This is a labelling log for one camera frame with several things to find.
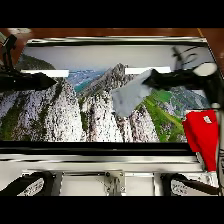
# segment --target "display screen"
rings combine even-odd
[[[209,108],[204,93],[175,87],[152,89],[128,117],[113,110],[110,91],[138,74],[126,68],[173,71],[171,45],[25,47],[18,70],[69,70],[43,91],[0,96],[0,140],[42,142],[186,142],[186,110]],[[207,47],[176,46],[184,68],[214,62]]]

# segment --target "white bar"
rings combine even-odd
[[[31,73],[35,74],[38,72],[42,72],[46,74],[48,77],[63,77],[66,78],[69,76],[69,70],[21,70],[23,73]]]
[[[156,69],[158,72],[161,72],[161,73],[168,73],[168,72],[171,72],[171,69],[169,66],[166,66],[166,67],[145,67],[145,68],[125,68],[125,74],[126,75],[131,75],[131,74],[136,74],[136,75],[139,75],[149,69]]]

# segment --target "metal bracket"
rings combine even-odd
[[[107,196],[126,195],[125,173],[122,170],[106,171],[105,186],[107,186]]]

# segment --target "screen bezel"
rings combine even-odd
[[[24,47],[90,46],[90,45],[185,45],[208,47],[205,38],[198,37],[75,37],[29,40]],[[31,155],[142,155],[192,156],[188,143],[115,143],[115,142],[25,142],[1,141],[0,154]]]

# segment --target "red object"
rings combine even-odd
[[[208,171],[216,171],[218,124],[213,110],[192,111],[182,122],[193,152],[200,152]]]

